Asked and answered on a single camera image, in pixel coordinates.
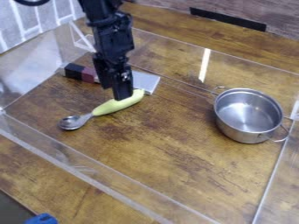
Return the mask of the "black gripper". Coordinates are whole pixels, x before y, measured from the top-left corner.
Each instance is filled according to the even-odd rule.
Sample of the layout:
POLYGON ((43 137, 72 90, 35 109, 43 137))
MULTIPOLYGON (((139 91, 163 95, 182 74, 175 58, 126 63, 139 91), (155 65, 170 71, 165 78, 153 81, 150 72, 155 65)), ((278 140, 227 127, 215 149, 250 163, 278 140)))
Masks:
POLYGON ((127 53, 135 49, 133 17, 118 11, 108 18, 91 23, 96 54, 92 56, 98 79, 104 89, 113 88, 118 101, 134 94, 134 76, 127 53), (111 64, 125 64, 110 74, 111 64))

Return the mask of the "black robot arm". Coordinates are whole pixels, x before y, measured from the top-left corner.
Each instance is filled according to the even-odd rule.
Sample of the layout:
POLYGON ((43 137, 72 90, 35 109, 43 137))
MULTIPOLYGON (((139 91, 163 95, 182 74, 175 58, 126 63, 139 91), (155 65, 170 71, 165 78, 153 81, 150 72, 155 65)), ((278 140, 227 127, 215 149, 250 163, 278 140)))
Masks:
POLYGON ((127 53, 135 49, 133 17, 118 8, 122 0, 79 0, 92 29, 95 50, 92 60, 99 82, 111 88, 118 101, 134 94, 134 77, 127 53))

